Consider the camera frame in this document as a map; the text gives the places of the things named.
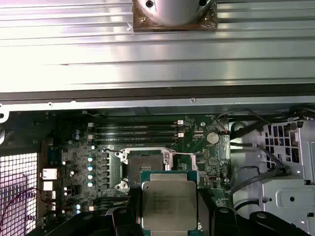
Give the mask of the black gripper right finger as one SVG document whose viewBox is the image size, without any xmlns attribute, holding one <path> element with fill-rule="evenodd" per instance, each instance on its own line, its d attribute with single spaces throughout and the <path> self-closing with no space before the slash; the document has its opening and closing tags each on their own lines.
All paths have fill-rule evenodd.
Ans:
<svg viewBox="0 0 315 236">
<path fill-rule="evenodd" d="M 197 191 L 198 221 L 205 236 L 311 236 L 313 188 L 268 187 L 258 198 L 218 206 L 211 189 Z"/>
</svg>

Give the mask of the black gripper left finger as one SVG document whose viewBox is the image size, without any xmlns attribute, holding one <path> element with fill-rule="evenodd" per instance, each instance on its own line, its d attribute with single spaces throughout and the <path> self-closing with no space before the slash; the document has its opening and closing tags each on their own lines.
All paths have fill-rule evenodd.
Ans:
<svg viewBox="0 0 315 236">
<path fill-rule="evenodd" d="M 142 236 L 137 217 L 141 211 L 142 190 L 131 188 L 125 207 L 114 207 L 101 216 L 82 212 L 49 232 L 49 236 Z"/>
</svg>

